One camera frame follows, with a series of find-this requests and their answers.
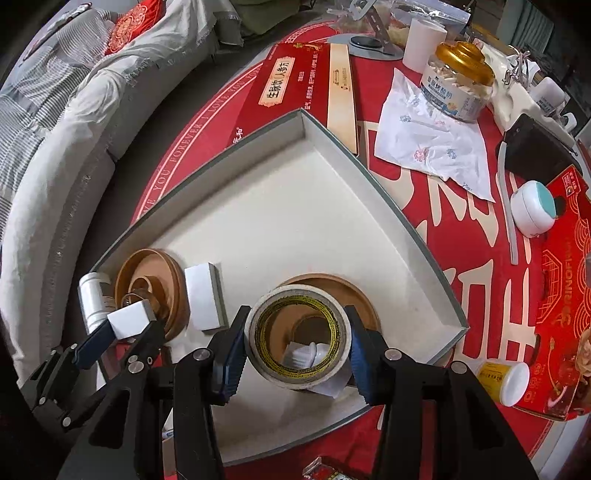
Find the masking tape roll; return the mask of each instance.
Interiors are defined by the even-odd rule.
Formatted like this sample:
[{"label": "masking tape roll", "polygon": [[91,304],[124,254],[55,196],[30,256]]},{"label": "masking tape roll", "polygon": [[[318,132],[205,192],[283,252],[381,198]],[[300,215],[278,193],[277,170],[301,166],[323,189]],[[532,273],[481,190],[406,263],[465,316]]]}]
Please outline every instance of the masking tape roll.
[{"label": "masking tape roll", "polygon": [[[330,329],[329,351],[314,367],[289,368],[269,351],[269,333],[277,313],[289,305],[306,305],[323,316]],[[345,364],[351,349],[351,325],[343,307],[325,291],[308,285],[286,285],[262,297],[252,308],[244,327],[246,352],[255,369],[273,384],[305,390],[334,376]]]}]

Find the white sheet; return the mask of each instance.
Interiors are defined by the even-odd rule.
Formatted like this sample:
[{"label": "white sheet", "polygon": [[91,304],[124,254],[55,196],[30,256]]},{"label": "white sheet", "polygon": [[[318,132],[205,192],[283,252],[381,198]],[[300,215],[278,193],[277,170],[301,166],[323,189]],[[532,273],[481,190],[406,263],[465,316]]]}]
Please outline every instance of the white sheet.
[{"label": "white sheet", "polygon": [[401,167],[452,179],[478,198],[494,202],[478,124],[437,110],[398,69],[379,117],[374,153]]}]

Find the red product box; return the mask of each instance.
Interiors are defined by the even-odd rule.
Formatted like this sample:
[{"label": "red product box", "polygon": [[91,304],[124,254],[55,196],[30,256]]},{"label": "red product box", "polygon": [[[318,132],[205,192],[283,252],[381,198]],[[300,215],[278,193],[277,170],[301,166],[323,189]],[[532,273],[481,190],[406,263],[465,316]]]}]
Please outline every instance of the red product box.
[{"label": "red product box", "polygon": [[310,112],[357,154],[357,124],[347,45],[278,43],[261,65],[228,146],[298,108]]},{"label": "red product box", "polygon": [[574,166],[547,187],[560,216],[544,242],[545,292],[534,331],[537,344],[530,383],[516,408],[551,420],[570,420],[591,411],[591,378],[583,377],[577,367],[591,320],[591,288],[585,282],[591,203],[585,194],[588,186]]}]

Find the glass jar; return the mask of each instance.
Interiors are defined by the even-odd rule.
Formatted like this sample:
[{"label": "glass jar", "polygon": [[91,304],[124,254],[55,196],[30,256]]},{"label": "glass jar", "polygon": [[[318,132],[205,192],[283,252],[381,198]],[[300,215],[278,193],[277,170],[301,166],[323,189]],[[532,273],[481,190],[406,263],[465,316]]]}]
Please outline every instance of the glass jar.
[{"label": "glass jar", "polygon": [[427,62],[421,90],[446,115],[475,122],[491,98],[494,80],[477,46],[441,43]]}]

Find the white sponge block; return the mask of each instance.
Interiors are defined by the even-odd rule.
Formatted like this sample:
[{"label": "white sponge block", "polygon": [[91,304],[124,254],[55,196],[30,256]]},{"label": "white sponge block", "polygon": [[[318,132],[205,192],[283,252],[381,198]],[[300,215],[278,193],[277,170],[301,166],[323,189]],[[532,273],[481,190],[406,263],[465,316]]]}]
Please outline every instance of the white sponge block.
[{"label": "white sponge block", "polygon": [[149,300],[142,300],[107,315],[117,340],[139,335],[156,320]]},{"label": "white sponge block", "polygon": [[202,263],[185,268],[185,282],[191,325],[197,330],[212,330],[224,326],[225,315],[215,265]]}]

